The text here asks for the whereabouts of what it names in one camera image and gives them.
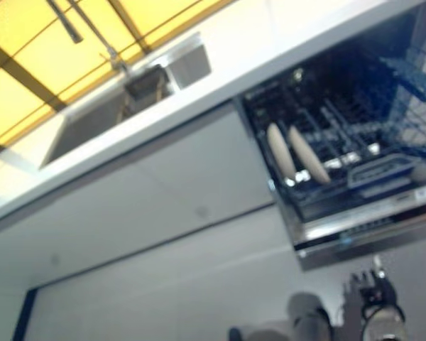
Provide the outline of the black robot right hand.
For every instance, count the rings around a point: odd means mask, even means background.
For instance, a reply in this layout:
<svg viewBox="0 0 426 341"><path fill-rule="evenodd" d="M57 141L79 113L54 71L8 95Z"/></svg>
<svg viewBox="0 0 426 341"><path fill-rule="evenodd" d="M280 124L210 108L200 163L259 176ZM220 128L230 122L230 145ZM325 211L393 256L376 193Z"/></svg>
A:
<svg viewBox="0 0 426 341"><path fill-rule="evenodd" d="M372 256L369 268L352 272L343 284L343 308L354 310L362 318L374 311L398 306L398 294L378 254Z"/></svg>

